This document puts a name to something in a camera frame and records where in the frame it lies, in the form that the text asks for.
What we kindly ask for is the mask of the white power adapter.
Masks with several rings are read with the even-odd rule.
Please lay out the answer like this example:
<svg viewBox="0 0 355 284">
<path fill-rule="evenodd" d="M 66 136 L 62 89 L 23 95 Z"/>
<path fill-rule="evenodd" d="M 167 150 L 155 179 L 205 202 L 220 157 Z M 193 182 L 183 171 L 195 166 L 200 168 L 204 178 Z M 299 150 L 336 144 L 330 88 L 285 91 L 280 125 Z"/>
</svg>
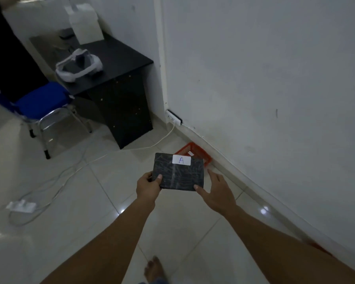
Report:
<svg viewBox="0 0 355 284">
<path fill-rule="evenodd" d="M 28 202 L 26 200 L 19 200 L 19 201 L 11 201 L 7 206 L 11 212 L 17 213 L 25 213 L 25 214 L 32 214 L 35 212 L 37 208 L 37 204 L 34 202 Z"/>
</svg>

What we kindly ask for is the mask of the blue chair with metal legs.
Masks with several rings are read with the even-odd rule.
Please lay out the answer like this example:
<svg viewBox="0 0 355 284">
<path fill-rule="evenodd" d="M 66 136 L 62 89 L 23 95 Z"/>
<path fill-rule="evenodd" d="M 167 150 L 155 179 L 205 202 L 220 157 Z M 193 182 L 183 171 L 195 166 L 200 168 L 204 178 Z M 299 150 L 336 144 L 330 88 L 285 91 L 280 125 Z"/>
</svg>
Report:
<svg viewBox="0 0 355 284">
<path fill-rule="evenodd" d="M 44 131 L 54 125 L 54 123 L 52 123 L 43 128 L 42 123 L 46 119 L 60 112 L 64 112 L 76 119 L 88 133 L 92 133 L 90 124 L 84 122 L 77 113 L 76 107 L 73 104 L 74 99 L 75 97 L 57 82 L 49 82 L 31 91 L 14 103 L 10 102 L 0 93 L 0 105 L 22 119 L 28 127 L 31 138 L 38 136 L 46 159 L 51 159 L 51 156 L 47 148 Z M 34 134 L 34 126 L 38 129 L 38 135 Z"/>
</svg>

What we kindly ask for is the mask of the white headset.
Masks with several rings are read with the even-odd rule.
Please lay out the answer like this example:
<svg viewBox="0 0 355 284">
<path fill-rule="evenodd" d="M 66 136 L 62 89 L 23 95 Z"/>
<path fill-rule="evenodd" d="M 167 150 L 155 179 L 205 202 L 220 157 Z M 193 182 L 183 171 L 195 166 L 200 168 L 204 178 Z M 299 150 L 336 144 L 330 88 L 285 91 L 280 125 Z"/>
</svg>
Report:
<svg viewBox="0 0 355 284">
<path fill-rule="evenodd" d="M 64 82 L 74 83 L 76 80 L 88 76 L 92 77 L 103 71 L 100 58 L 87 49 L 76 49 L 66 59 L 56 64 L 55 73 Z"/>
</svg>

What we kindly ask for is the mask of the person's foot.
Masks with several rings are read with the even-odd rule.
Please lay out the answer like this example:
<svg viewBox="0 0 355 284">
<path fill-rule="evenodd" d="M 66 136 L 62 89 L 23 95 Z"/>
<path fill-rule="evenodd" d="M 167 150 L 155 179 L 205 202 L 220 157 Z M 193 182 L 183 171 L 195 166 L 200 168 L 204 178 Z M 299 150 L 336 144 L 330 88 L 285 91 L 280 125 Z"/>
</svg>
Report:
<svg viewBox="0 0 355 284">
<path fill-rule="evenodd" d="M 144 269 L 147 284 L 170 284 L 165 270 L 157 256 L 153 256 Z"/>
</svg>

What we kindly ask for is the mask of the person's right forearm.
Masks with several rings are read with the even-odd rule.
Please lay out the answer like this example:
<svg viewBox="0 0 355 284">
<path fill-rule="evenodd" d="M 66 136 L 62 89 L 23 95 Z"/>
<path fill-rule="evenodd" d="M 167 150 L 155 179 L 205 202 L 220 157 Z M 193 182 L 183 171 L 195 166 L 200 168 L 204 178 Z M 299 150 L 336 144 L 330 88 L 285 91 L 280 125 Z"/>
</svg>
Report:
<svg viewBox="0 0 355 284">
<path fill-rule="evenodd" d="M 223 213 L 270 284 L 355 284 L 338 259 L 276 230 L 239 206 Z"/>
</svg>

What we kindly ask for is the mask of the orange plastic basket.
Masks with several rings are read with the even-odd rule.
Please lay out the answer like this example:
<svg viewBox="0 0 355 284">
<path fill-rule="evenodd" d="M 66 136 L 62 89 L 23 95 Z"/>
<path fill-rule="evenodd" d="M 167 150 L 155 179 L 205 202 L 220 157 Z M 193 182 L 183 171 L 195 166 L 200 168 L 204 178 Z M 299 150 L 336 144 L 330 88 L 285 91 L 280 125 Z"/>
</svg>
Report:
<svg viewBox="0 0 355 284">
<path fill-rule="evenodd" d="M 203 159 L 204 167 L 207 167 L 213 160 L 212 157 L 203 148 L 194 142 L 187 143 L 174 154 Z"/>
</svg>

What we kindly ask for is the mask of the black box with white label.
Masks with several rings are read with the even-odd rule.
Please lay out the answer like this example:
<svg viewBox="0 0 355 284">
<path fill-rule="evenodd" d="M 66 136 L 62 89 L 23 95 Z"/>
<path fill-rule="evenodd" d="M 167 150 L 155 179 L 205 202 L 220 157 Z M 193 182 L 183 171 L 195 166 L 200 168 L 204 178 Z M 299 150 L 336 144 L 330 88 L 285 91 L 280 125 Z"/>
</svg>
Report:
<svg viewBox="0 0 355 284">
<path fill-rule="evenodd" d="M 151 180 L 162 175 L 160 188 L 194 191 L 194 186 L 204 187 L 204 160 L 193 156 L 157 152 Z"/>
</svg>

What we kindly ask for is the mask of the person's left hand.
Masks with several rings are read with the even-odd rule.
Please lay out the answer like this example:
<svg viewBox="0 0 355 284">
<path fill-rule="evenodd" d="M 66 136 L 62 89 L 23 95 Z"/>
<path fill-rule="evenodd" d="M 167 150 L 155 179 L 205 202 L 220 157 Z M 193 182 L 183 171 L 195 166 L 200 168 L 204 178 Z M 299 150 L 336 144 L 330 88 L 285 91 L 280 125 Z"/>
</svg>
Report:
<svg viewBox="0 0 355 284">
<path fill-rule="evenodd" d="M 137 181 L 137 201 L 140 201 L 147 206 L 149 206 L 152 210 L 155 208 L 155 201 L 160 194 L 161 189 L 153 189 L 151 187 L 152 180 L 152 172 L 146 172 L 142 175 Z"/>
</svg>

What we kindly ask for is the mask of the black desk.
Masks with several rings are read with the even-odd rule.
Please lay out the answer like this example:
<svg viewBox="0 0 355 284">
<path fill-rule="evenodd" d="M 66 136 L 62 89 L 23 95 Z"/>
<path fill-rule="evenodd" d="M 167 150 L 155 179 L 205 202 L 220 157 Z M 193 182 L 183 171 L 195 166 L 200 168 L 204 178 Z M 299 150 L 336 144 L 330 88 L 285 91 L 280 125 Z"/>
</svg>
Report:
<svg viewBox="0 0 355 284">
<path fill-rule="evenodd" d="M 105 124 L 123 149 L 153 129 L 143 83 L 143 69 L 153 61 L 106 32 L 103 37 L 81 45 L 72 28 L 67 28 L 29 41 L 53 70 L 78 48 L 99 57 L 103 70 L 93 76 L 71 83 L 56 78 L 75 97 L 78 114 Z"/>
</svg>

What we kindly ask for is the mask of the person's left forearm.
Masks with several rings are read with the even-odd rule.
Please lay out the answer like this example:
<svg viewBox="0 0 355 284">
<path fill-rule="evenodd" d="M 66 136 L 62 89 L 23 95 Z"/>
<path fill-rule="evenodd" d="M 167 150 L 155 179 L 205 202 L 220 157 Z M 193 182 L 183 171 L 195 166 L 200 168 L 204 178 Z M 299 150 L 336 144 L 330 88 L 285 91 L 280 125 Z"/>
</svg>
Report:
<svg viewBox="0 0 355 284">
<path fill-rule="evenodd" d="M 121 284 L 155 201 L 136 199 L 41 284 Z"/>
</svg>

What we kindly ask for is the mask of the person's right hand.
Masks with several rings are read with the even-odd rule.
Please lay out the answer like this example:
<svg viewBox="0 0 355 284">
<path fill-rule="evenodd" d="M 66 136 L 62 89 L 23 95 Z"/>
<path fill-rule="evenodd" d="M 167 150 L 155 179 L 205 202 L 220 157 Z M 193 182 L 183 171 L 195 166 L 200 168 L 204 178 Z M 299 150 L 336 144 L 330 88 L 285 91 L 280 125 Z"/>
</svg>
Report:
<svg viewBox="0 0 355 284">
<path fill-rule="evenodd" d="M 207 171 L 211 180 L 211 200 L 204 202 L 209 208 L 227 218 L 237 206 L 235 197 L 223 175 L 215 173 L 211 169 L 208 169 Z"/>
</svg>

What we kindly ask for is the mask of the white wall power strip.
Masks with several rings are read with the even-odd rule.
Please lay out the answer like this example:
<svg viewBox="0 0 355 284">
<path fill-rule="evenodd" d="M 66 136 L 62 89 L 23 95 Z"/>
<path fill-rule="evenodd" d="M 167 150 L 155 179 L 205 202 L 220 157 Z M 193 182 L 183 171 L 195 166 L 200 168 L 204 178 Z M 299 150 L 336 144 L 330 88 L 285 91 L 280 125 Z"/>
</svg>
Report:
<svg viewBox="0 0 355 284">
<path fill-rule="evenodd" d="M 171 112 L 171 110 L 166 109 L 165 111 L 166 113 L 166 117 L 168 118 L 168 120 L 174 124 L 175 126 L 181 126 L 182 125 L 182 119 L 179 118 L 176 114 L 174 114 L 173 112 Z"/>
</svg>

